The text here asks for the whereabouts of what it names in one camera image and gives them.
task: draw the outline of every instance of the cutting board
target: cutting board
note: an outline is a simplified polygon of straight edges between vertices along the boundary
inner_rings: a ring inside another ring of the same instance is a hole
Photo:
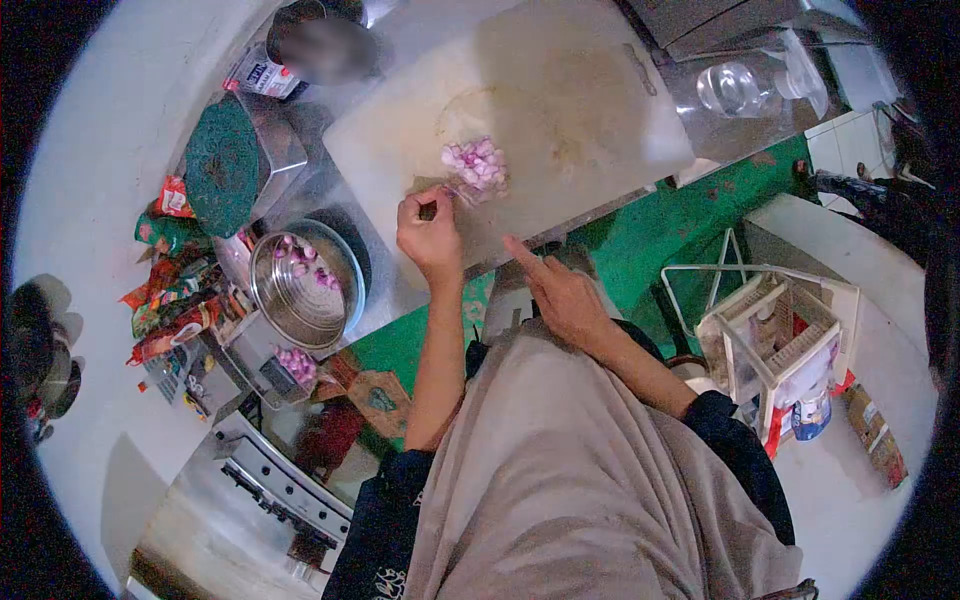
[[[656,67],[612,2],[532,0],[482,21],[397,70],[324,134],[417,287],[425,281],[396,247],[396,205],[414,176],[447,173],[443,144],[485,134],[504,150],[510,189],[476,207],[456,201],[465,268],[501,254],[504,233],[542,233],[694,160]]]

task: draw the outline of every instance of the hand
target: hand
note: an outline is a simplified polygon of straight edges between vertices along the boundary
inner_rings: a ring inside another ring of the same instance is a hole
[[[620,328],[611,321],[593,281],[570,271],[553,256],[540,261],[513,235],[504,236],[503,245],[523,268],[527,286],[550,331],[597,358]]]
[[[431,293],[463,287],[463,245],[453,225],[450,192],[435,185],[403,199],[396,210],[396,245],[417,264]],[[432,221],[420,218],[420,207],[436,203]]]

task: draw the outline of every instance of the clear plastic lid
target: clear plastic lid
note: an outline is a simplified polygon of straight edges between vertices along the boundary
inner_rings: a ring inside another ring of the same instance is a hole
[[[774,75],[777,91],[784,98],[806,98],[817,113],[817,118],[824,118],[829,105],[824,79],[792,29],[780,32],[780,39],[786,46],[786,51],[779,57],[786,62],[786,71]]]

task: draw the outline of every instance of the stainless steel counter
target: stainless steel counter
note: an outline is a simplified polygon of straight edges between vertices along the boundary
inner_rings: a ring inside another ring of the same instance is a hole
[[[377,18],[371,31],[384,54],[377,77],[334,87],[311,86],[298,102],[283,107],[306,149],[308,164],[264,218],[264,223],[269,229],[282,228],[292,219],[313,214],[347,239],[370,274],[367,308],[360,322],[335,348],[316,352],[316,358],[322,359],[348,346],[425,305],[428,300],[427,294],[411,287],[399,273],[386,242],[375,232],[336,166],[326,155],[321,141],[326,127],[350,107],[362,102],[371,89],[400,66],[413,62],[426,50],[516,3],[516,0],[469,4],[440,0],[401,5],[377,3],[373,7]],[[660,69],[697,157],[708,158],[724,166],[816,124],[816,115],[805,102],[794,103],[794,109],[779,120],[724,119],[709,112],[697,98],[695,82],[703,68],[716,62],[718,60],[692,61]],[[621,198],[611,198],[600,208],[545,231],[535,240],[542,242],[555,239],[654,191],[655,188],[650,187]],[[507,259],[505,254],[491,257],[482,264],[472,266],[468,276],[482,275]],[[255,372],[271,355],[271,344],[282,342],[282,338],[272,331],[266,321],[260,320],[233,343],[232,353],[248,365],[251,372]]]
[[[301,493],[310,493],[337,516],[353,516],[233,414],[210,431],[170,486],[133,551],[132,575],[165,598],[319,598],[326,575],[309,572],[304,580],[287,557],[297,533],[291,520],[265,513],[221,472],[225,446],[240,439],[253,442],[273,468],[294,478]],[[324,570],[336,563],[344,537],[339,535],[337,549],[326,553]]]

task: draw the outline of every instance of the metal bowl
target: metal bowl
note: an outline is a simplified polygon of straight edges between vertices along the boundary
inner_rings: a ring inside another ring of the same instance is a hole
[[[257,242],[251,255],[251,291],[264,317],[284,338],[303,348],[330,348],[343,336],[352,308],[348,298],[356,297],[356,277],[349,256],[329,235],[332,230],[316,221],[304,221]],[[294,276],[296,265],[289,256],[275,257],[284,235],[301,237],[317,251],[307,275]],[[317,285],[313,277],[317,268],[334,274],[340,289]]]
[[[356,254],[353,253],[344,238],[320,221],[306,218],[299,219],[288,225],[287,230],[294,232],[305,240],[327,238],[340,249],[339,258],[334,261],[336,264],[331,266],[334,269],[334,274],[340,280],[344,292],[344,302],[347,304],[347,324],[344,325],[344,333],[347,333],[360,321],[360,316],[367,305],[367,285]]]

